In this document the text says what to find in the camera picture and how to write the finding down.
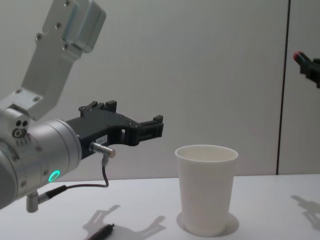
table surface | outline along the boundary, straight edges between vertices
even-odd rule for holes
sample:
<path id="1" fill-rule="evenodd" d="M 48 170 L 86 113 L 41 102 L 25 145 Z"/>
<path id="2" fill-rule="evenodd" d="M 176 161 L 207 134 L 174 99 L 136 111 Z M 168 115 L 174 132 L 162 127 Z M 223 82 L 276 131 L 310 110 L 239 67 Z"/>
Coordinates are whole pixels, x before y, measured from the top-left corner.
<path id="1" fill-rule="evenodd" d="M 0 211 L 0 239 L 86 240 L 115 223 L 109 240 L 319 240 L 319 183 L 320 174 L 237 176 L 226 231 L 202 238 L 182 229 L 177 178 L 112 180 L 109 188 L 70 189 L 36 213 L 26 212 L 25 198 L 14 202 Z M 75 182 L 39 192 L 61 184 Z"/>

green led ring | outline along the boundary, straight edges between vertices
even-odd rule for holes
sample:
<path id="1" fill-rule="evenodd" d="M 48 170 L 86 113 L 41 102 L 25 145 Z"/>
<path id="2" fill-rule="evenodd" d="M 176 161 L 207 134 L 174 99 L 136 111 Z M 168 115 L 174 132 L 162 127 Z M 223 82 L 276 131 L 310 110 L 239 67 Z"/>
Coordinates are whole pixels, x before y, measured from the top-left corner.
<path id="1" fill-rule="evenodd" d="M 60 176 L 60 171 L 59 170 L 55 170 L 53 173 L 51 173 L 50 177 L 49 177 L 49 182 L 53 182 L 54 180 L 56 180 L 58 177 Z"/>

wall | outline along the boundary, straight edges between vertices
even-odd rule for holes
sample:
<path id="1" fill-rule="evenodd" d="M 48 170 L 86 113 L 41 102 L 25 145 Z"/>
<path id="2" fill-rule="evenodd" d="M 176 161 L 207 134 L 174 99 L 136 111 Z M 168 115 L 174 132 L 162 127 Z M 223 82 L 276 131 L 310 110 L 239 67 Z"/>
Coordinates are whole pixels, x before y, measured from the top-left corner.
<path id="1" fill-rule="evenodd" d="M 320 173 L 320 90 L 299 74 L 296 51 L 320 57 L 318 0 L 292 0 L 285 75 L 280 174 Z"/>
<path id="2" fill-rule="evenodd" d="M 237 150 L 238 175 L 276 173 L 287 0 L 97 2 L 107 17 L 95 49 L 43 121 L 75 118 L 95 100 L 116 100 L 137 121 L 162 114 L 162 138 L 114 146 L 111 179 L 176 177 L 174 150 L 189 144 Z M 1 2 L 1 97 L 21 83 L 50 4 Z M 101 179 L 100 159 L 61 180 Z"/>

cup rim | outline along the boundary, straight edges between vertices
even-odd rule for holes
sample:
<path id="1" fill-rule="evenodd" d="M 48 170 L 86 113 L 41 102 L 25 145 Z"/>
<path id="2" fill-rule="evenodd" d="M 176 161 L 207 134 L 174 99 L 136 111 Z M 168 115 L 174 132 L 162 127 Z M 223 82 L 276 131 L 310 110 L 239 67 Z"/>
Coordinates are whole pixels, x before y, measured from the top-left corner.
<path id="1" fill-rule="evenodd" d="M 203 160 L 194 160 L 194 159 L 191 159 L 191 158 L 187 158 L 187 157 L 184 157 L 184 156 L 181 156 L 178 154 L 178 152 L 182 149 L 186 149 L 186 148 L 190 148 L 190 147 L 214 147 L 214 148 L 220 148 L 220 149 L 225 149 L 225 150 L 228 150 L 228 151 L 231 151 L 235 154 L 235 157 L 232 158 L 232 159 L 228 159 L 228 160 L 223 160 L 223 161 L 214 161 L 214 160 L 210 160 L 210 161 L 203 161 Z M 188 160 L 188 161 L 191 161 L 191 162 L 194 162 L 194 163 L 228 163 L 228 162 L 231 162 L 231 161 L 234 161 L 235 159 L 237 159 L 239 157 L 239 154 L 236 150 L 233 150 L 229 147 L 225 147 L 225 146 L 218 146 L 218 145 L 211 145 L 211 144 L 193 144 L 193 145 L 186 145 L 186 146 L 182 146 L 182 147 L 179 147 L 177 150 L 175 150 L 174 154 L 178 157 L 178 158 L 181 158 L 181 159 L 184 159 L 184 160 Z"/>

white paper cup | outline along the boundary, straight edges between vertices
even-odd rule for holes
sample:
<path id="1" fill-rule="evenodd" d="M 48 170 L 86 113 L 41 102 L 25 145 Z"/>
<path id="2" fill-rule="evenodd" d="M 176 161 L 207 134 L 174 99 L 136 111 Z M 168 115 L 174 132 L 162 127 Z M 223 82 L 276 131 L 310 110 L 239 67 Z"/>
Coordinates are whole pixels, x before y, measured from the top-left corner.
<path id="1" fill-rule="evenodd" d="M 190 145 L 175 155 L 186 230 L 201 237 L 221 234 L 227 226 L 238 153 L 222 146 Z"/>

